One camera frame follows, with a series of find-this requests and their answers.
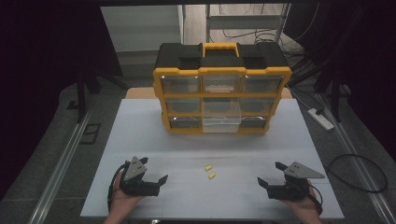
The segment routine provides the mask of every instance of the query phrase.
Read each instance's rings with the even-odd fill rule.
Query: black cable
[[[361,188],[361,187],[359,187],[359,186],[356,186],[356,185],[353,185],[353,184],[347,182],[345,179],[343,179],[343,178],[340,177],[339,175],[335,174],[335,173],[331,170],[332,165],[333,165],[336,161],[338,161],[339,159],[344,158],[344,157],[357,157],[357,158],[364,159],[364,160],[370,162],[372,165],[374,165],[374,166],[379,170],[379,172],[381,173],[381,175],[384,177],[384,180],[385,180],[384,186],[382,186],[382,188],[380,188],[380,189],[364,189],[364,188]],[[357,154],[344,154],[344,155],[338,156],[338,157],[334,158],[334,159],[330,162],[330,164],[329,164],[328,167],[324,166],[324,168],[325,168],[325,170],[326,170],[326,174],[327,174],[327,175],[329,175],[329,173],[332,174],[335,178],[337,178],[338,180],[340,180],[341,182],[343,182],[344,184],[346,184],[347,186],[349,186],[349,187],[351,187],[351,188],[353,188],[353,189],[358,189],[358,190],[361,190],[361,191],[364,191],[364,192],[368,192],[368,193],[380,193],[380,192],[383,192],[384,190],[386,190],[386,189],[388,188],[389,181],[388,181],[388,178],[387,178],[387,176],[385,175],[384,171],[381,169],[381,167],[379,167],[379,166],[378,166],[375,162],[373,162],[372,160],[370,160],[370,159],[368,159],[368,158],[366,158],[366,157],[363,157],[363,156],[361,156],[361,155],[357,155]]]
[[[129,162],[126,161],[123,165],[120,166],[119,169],[117,169],[116,173],[113,175],[113,178],[111,179],[111,183],[110,183],[110,186],[108,187],[108,194],[107,194],[108,212],[110,212],[111,200],[113,199],[113,192],[119,190],[119,189],[113,190],[114,181],[116,180],[117,175],[119,174],[119,172],[122,169],[124,169],[127,165],[129,165]]]
[[[253,31],[253,32],[250,32],[250,33],[242,34],[242,35],[226,35],[224,30],[223,30],[223,34],[224,34],[225,37],[228,37],[228,38],[236,38],[236,37],[241,37],[241,36],[244,36],[244,35],[253,35],[253,34],[256,34],[258,32],[266,32],[266,31],[272,31],[272,29],[264,29],[264,30],[260,30],[260,31]]]

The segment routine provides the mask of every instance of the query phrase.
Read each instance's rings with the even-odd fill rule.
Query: white tabletop
[[[82,209],[83,217],[107,216],[111,178],[132,156],[148,157],[145,181],[169,175],[158,197],[142,200],[133,218],[295,219],[289,208],[268,199],[257,177],[283,185],[275,162],[294,161],[325,174],[297,102],[281,100],[266,134],[174,134],[161,122],[158,100],[122,100],[113,129]],[[205,171],[207,165],[213,169]],[[209,179],[210,173],[217,173]],[[323,196],[324,219],[343,218],[328,178],[310,179]]]

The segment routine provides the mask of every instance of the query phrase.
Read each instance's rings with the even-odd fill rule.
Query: human hand
[[[121,223],[136,207],[136,204],[145,198],[145,196],[126,195],[120,189],[121,173],[116,177],[113,185],[113,198],[111,199],[110,213],[104,224]]]
[[[311,194],[315,198],[317,197],[312,187],[309,187],[309,194]],[[290,207],[293,213],[304,224],[322,224],[322,221],[320,220],[318,214],[317,206],[307,197],[303,198],[298,202],[291,202],[287,200],[280,200],[280,201],[282,203],[285,203],[288,207]]]

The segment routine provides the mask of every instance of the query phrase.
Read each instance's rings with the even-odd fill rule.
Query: yellow object
[[[216,173],[212,173],[209,175],[209,179],[213,179],[216,176]]]
[[[153,76],[169,133],[265,133],[291,70],[277,43],[162,44]]]
[[[211,165],[207,165],[207,166],[205,167],[205,171],[210,171],[212,168],[213,168],[213,167],[212,167]]]

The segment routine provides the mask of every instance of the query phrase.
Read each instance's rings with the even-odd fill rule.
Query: clear plastic drawer
[[[245,76],[243,92],[277,92],[283,76]]]
[[[196,93],[200,91],[201,81],[199,77],[161,77],[163,93]]]

